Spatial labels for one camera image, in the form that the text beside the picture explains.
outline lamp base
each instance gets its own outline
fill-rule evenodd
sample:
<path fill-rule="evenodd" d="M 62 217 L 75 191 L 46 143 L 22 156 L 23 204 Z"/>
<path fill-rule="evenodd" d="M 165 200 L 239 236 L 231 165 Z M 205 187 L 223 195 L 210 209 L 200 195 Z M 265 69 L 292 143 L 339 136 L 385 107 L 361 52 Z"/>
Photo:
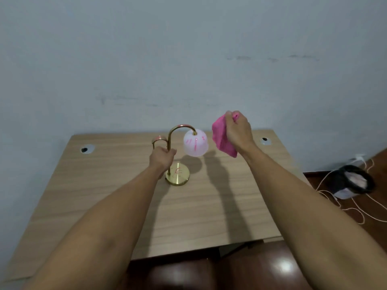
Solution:
<path fill-rule="evenodd" d="M 171 165 L 171 174 L 165 172 L 165 179 L 174 186 L 181 186 L 190 179 L 190 170 L 182 163 L 173 163 Z"/>

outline person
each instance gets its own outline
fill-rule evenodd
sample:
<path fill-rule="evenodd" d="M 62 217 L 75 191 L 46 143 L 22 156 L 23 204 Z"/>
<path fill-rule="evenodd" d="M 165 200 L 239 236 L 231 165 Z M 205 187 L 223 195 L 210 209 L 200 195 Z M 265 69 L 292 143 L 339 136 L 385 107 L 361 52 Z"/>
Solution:
<path fill-rule="evenodd" d="M 301 271 L 317 289 L 386 289 L 387 257 L 353 219 L 254 143 L 240 113 L 226 113 L 227 138 L 246 160 Z M 149 166 L 93 206 L 26 286 L 28 290 L 115 289 L 140 235 L 157 181 L 176 150 L 156 147 Z"/>

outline hand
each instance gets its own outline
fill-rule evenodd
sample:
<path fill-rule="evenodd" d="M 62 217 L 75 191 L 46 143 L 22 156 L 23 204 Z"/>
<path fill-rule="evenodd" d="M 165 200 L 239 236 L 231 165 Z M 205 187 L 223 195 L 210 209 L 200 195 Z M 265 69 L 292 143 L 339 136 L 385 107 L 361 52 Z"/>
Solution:
<path fill-rule="evenodd" d="M 239 113 L 238 119 L 234 122 L 233 114 Z M 235 147 L 236 151 L 240 154 L 248 151 L 250 148 L 256 147 L 253 134 L 251 133 L 250 123 L 247 118 L 239 111 L 230 112 L 225 114 L 227 139 Z"/>
<path fill-rule="evenodd" d="M 176 155 L 176 150 L 172 148 L 168 151 L 166 148 L 162 148 L 161 146 L 157 146 L 152 151 L 152 154 L 149 156 L 149 166 L 154 167 L 160 172 L 160 177 L 162 174 L 168 170 L 168 168 L 172 165 L 173 157 Z"/>

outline person's right arm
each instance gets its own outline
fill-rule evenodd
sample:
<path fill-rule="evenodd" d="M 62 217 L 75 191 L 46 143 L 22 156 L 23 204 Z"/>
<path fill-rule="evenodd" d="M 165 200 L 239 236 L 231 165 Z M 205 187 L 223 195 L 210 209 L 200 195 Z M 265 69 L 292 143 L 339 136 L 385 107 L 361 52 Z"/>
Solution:
<path fill-rule="evenodd" d="M 262 152 L 239 112 L 227 138 L 248 163 L 303 274 L 318 289 L 387 289 L 387 255 L 345 212 Z"/>

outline desk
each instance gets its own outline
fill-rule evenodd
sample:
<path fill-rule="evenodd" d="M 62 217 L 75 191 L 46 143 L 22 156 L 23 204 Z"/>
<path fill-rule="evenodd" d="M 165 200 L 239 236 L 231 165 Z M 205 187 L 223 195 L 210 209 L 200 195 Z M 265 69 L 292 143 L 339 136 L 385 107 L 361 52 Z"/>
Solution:
<path fill-rule="evenodd" d="M 36 273 L 90 207 L 145 169 L 157 135 L 72 136 L 8 265 L 7 280 Z M 172 147 L 175 161 L 190 169 L 190 180 L 180 187 L 158 181 L 132 259 L 280 236 L 244 159 L 218 151 L 211 132 L 204 156 L 184 155 L 183 136 L 174 132 Z M 255 130 L 253 136 L 265 153 L 307 182 L 274 131 Z M 262 137 L 272 144 L 261 144 Z M 95 150 L 82 154 L 86 144 Z"/>

